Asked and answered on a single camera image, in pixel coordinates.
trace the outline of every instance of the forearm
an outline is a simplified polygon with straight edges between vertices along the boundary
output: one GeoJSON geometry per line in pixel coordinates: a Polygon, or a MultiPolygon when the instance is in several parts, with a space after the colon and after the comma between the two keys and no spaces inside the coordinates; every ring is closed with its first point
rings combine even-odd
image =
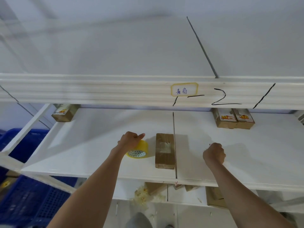
{"type": "Polygon", "coordinates": [[[59,209],[48,228],[103,227],[123,152],[115,147],[104,163],[59,209]]]}
{"type": "Polygon", "coordinates": [[[282,215],[240,183],[222,164],[214,161],[208,167],[239,228],[293,227],[282,215]]]}

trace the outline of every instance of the yellow tape roll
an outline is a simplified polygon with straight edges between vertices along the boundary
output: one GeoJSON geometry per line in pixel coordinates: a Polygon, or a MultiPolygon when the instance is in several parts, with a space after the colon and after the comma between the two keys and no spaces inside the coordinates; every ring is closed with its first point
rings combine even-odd
{"type": "Polygon", "coordinates": [[[145,158],[148,155],[148,143],[146,141],[140,140],[138,145],[128,153],[128,157],[131,158],[145,158]]]}

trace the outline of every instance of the hand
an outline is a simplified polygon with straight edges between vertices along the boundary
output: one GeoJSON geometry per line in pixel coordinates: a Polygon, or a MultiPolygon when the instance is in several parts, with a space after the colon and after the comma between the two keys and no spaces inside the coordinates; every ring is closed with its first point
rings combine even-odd
{"type": "Polygon", "coordinates": [[[207,165],[212,162],[219,162],[220,164],[223,164],[225,157],[226,154],[224,153],[224,149],[219,143],[212,143],[203,153],[203,158],[207,165]]]}
{"type": "Polygon", "coordinates": [[[124,152],[125,154],[126,152],[134,149],[138,145],[139,141],[143,139],[144,136],[145,136],[144,133],[137,135],[135,133],[128,131],[126,134],[124,134],[121,137],[120,141],[118,141],[117,148],[122,152],[124,152]]]}

